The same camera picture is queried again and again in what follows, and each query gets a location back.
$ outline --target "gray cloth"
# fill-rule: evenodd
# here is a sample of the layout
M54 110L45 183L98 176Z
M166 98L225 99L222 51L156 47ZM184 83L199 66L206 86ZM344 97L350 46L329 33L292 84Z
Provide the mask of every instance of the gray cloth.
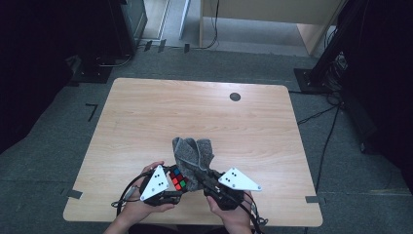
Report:
M172 141L176 166L188 178L188 191L203 189L195 177L195 171L207 172L213 159L212 146L209 139L176 137Z

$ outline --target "wire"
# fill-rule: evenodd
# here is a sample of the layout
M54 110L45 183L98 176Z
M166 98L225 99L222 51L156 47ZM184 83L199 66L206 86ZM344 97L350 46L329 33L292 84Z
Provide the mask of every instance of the wire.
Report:
M213 23L213 20L211 18L212 27L215 31L215 36L213 37L212 42L209 44L209 46L200 48L202 50L206 50L206 49L211 48L215 44L215 42L218 40L218 27L217 27L218 11L219 11L219 0L216 2L215 23Z
M255 203L251 203L251 202L247 201L246 199L243 199L243 201L248 203L250 206L254 206L253 204L255 204Z
M128 186L125 188L124 192L121 195L121 198L119 199L119 201L113 202L111 204L112 207L116 208L116 215L119 215L121 213L121 209L122 207L125 205L126 202L137 202L139 200L131 200L131 201L127 201L125 200L125 195L128 192L128 190L131 188L131 186L137 182L138 179L144 177L144 176L148 176L150 175L152 172L146 172L146 173L142 173L140 175L138 175L136 178L134 178L129 184Z
M247 200L244 200L245 202L247 202L248 204L251 205L251 210L255 213L256 220L257 220L258 224L259 224L259 225L266 225L266 224L268 223L268 218L260 217L259 212L258 212L257 204L255 203L255 201L254 201L254 199L252 198L252 196L250 196L250 195L247 194L246 192L244 192L244 194L245 194L246 196L248 196L248 197L251 199L251 201L252 201L252 203L250 203L250 202L248 202Z
M331 135L333 133L339 110L340 110L340 105L337 105L337 111L334 115L334 120L333 120L331 129L330 129L330 133L328 134L327 140L325 141L324 148L322 149L321 159L319 162L319 173L317 175L317 182L316 182L316 194L319 192L319 179L321 178L321 170L322 170L322 164L324 163L325 150L327 149L328 142L330 141Z
M301 91L288 91L290 94L297 94L297 95L323 95L318 93L303 93Z
M327 38L327 33L325 33L325 35L324 35L324 49L328 46L328 44L330 44L330 37L332 35L335 35L336 32L337 32L337 27L334 28L334 30L332 32L330 32L330 34L328 35L328 38Z
M319 112L319 113L317 113L317 114L314 114L314 115L312 115L312 116L310 116L310 117L308 117L308 118L305 118L305 119L303 119L303 120L300 120L300 121L297 122L297 125L301 125L301 124L307 123L307 121L309 121L309 120L311 120L311 119L318 118L318 117L320 117L320 115L322 115L323 113L328 112L328 111L334 109L336 106L337 106L337 105L334 105L333 107L330 107L330 108L328 108L328 109L326 109L326 110L323 110L323 111L321 111L321 112Z
M249 218L252 221L252 225L254 225L255 232L258 234L263 234L263 232L261 231L261 228L259 227L257 219L255 219L254 215L243 204L239 204L239 206L249 215Z
M125 65L125 64L128 63L128 61L130 61L130 60L131 60L131 56L129 56L126 61L124 61L124 62L122 62L122 63L120 63L120 64L113 64L113 65L99 64L98 66L102 66L102 67L118 67L118 66L123 66L123 65Z

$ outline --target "black tape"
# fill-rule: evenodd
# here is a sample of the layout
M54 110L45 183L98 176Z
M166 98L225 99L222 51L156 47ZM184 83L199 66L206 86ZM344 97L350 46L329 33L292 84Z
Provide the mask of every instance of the black tape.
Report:
M63 189L63 191L61 191L61 195L75 199L81 199L83 192L76 191L73 189Z
M189 44L185 44L185 49L183 50L183 53L186 54L189 52Z
M324 205L325 199L320 198L318 196L306 196L306 202L307 203L319 203L320 205Z
M159 45L158 53L163 52L165 48L165 44L167 43L167 39L161 41L161 45Z
M149 51L151 49L151 46L152 46L152 41L148 41L145 45L145 50L144 51L145 52Z
M95 113L96 110L97 110L97 104L89 104L89 103L86 103L86 106L94 106L94 111L92 111L91 117L89 117L89 120L88 120L88 122L91 122L92 118L94 117L94 113Z

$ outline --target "metal stand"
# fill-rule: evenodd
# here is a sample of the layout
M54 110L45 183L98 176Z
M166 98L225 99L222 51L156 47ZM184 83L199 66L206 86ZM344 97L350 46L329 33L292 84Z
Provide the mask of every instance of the metal stand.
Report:
M337 33L331 39L331 42L325 48L324 53L319 58L316 66L313 69L297 69L294 68L295 78L300 86L301 92L306 94L323 94L331 93L324 83L324 76L328 66L341 51L341 45L349 37L349 29L352 28L357 20L357 14L361 11L362 6L365 5L365 0L354 1L351 5L348 14L343 18Z
M81 63L72 77L72 83L99 83L106 84L110 73L111 66L99 66L96 58L93 56L84 56Z

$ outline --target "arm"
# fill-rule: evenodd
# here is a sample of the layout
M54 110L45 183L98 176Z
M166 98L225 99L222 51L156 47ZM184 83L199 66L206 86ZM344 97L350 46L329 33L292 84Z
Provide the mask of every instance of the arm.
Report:
M143 169L143 173L156 168L158 165L163 165L164 161L155 162ZM143 178L140 178L133 185L140 186ZM130 197L130 200L139 199L140 193L139 189L136 189ZM105 234L123 234L132 225L142 221L144 218L152 213L162 213L167 210L174 208L174 204L163 204L162 206L152 207L141 201L138 202L128 202L122 212L115 218L115 220L109 225L109 227L104 232Z
M249 203L249 197L244 195L244 199ZM222 211L212 197L206 197L209 203L210 211L218 215L222 219L225 229L230 234L251 234L249 215L240 207L232 211ZM243 202L243 205L250 211L251 205L248 202Z

